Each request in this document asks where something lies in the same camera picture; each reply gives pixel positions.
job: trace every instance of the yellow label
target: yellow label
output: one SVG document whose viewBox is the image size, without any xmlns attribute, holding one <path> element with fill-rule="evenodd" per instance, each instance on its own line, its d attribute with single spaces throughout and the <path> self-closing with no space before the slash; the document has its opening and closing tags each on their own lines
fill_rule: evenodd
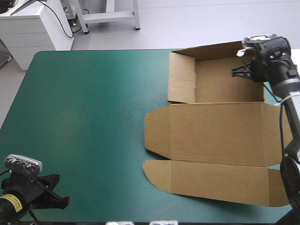
<svg viewBox="0 0 300 225">
<path fill-rule="evenodd" d="M 20 200 L 14 195 L 7 194 L 7 195 L 3 195 L 0 198 L 9 200 L 12 203 L 12 205 L 14 206 L 16 212 L 21 211 L 23 209 L 23 206 L 22 206 Z"/>
</svg>

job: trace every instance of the cardboard flap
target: cardboard flap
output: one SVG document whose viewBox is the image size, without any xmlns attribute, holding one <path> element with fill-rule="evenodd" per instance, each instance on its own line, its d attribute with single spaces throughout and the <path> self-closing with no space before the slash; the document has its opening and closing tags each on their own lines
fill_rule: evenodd
<svg viewBox="0 0 300 225">
<path fill-rule="evenodd" d="M 171 160 L 147 160 L 143 169 L 148 180 L 158 189 L 170 192 Z"/>
<path fill-rule="evenodd" d="M 145 118 L 145 146 L 161 156 L 171 157 L 170 106 L 150 112 Z"/>
<path fill-rule="evenodd" d="M 241 64 L 239 57 L 196 62 L 196 103 L 262 101 L 261 83 L 232 77 L 232 69 Z"/>
<path fill-rule="evenodd" d="M 287 205 L 288 199 L 285 192 L 285 187 L 280 175 L 279 170 L 268 169 L 269 177 L 269 193 L 270 193 L 270 206 L 279 207 L 282 205 Z"/>
<path fill-rule="evenodd" d="M 288 204 L 280 172 L 265 167 L 148 160 L 144 171 L 173 194 L 279 207 Z"/>
<path fill-rule="evenodd" d="M 235 57 L 238 50 L 243 49 L 241 41 L 205 45 L 174 51 L 183 55 L 195 57 L 196 61 L 216 60 Z"/>
<path fill-rule="evenodd" d="M 170 53 L 168 101 L 195 103 L 195 58 Z"/>
<path fill-rule="evenodd" d="M 263 104 L 262 105 L 262 134 L 263 149 L 266 165 L 271 166 L 278 164 L 281 159 L 281 143 L 279 129 L 279 106 Z M 283 113 L 283 133 L 285 144 L 292 140 L 292 133 L 287 121 L 286 113 Z"/>
</svg>

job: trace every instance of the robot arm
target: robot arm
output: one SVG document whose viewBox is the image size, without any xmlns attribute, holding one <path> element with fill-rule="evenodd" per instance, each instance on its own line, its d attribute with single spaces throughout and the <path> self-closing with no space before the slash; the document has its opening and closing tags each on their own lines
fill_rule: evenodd
<svg viewBox="0 0 300 225">
<path fill-rule="evenodd" d="M 237 55 L 243 56 L 246 51 L 252 50 L 254 58 L 251 63 L 233 69 L 232 75 L 254 82 L 269 82 L 274 95 L 282 99 L 281 107 L 285 108 L 293 139 L 284 147 L 282 138 L 280 172 L 292 210 L 277 224 L 299 224 L 300 77 L 291 59 L 291 48 L 286 38 L 274 34 L 247 37 L 242 44 L 245 48 L 239 50 Z"/>
<path fill-rule="evenodd" d="M 60 197 L 53 189 L 60 181 L 58 174 L 38 177 L 42 172 L 42 163 L 32 158 L 9 155 L 5 166 L 10 177 L 2 181 L 3 196 L 0 196 L 0 225 L 18 222 L 27 213 L 38 221 L 34 209 L 64 209 L 69 197 Z"/>
</svg>

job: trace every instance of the white drawer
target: white drawer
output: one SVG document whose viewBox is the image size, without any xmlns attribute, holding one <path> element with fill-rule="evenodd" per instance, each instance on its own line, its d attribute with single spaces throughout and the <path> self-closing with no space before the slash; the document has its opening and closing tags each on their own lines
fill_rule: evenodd
<svg viewBox="0 0 300 225">
<path fill-rule="evenodd" d="M 0 34 L 0 39 L 7 48 L 53 46 L 47 33 Z"/>
<path fill-rule="evenodd" d="M 0 34 L 46 33 L 40 18 L 0 20 Z"/>
<path fill-rule="evenodd" d="M 10 53 L 13 55 L 14 59 L 17 61 L 21 69 L 28 69 L 33 56 L 41 51 L 54 51 L 53 46 L 45 47 L 16 47 L 8 48 Z"/>
</svg>

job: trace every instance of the cardboard box lid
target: cardboard box lid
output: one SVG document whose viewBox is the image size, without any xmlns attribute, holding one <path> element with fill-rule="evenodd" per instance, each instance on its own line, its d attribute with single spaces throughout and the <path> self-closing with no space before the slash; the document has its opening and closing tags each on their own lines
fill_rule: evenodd
<svg viewBox="0 0 300 225">
<path fill-rule="evenodd" d="M 147 114 L 145 145 L 172 160 L 267 167 L 281 161 L 278 117 L 262 102 L 170 105 Z"/>
<path fill-rule="evenodd" d="M 180 195 L 279 207 L 288 204 L 280 171 L 255 166 L 147 160 L 148 180 Z"/>
<path fill-rule="evenodd" d="M 181 103 L 255 102 L 263 100 L 263 86 L 232 78 L 243 63 L 236 52 L 240 42 L 188 48 L 170 53 L 168 101 Z M 252 56 L 245 58 L 251 61 Z"/>
</svg>

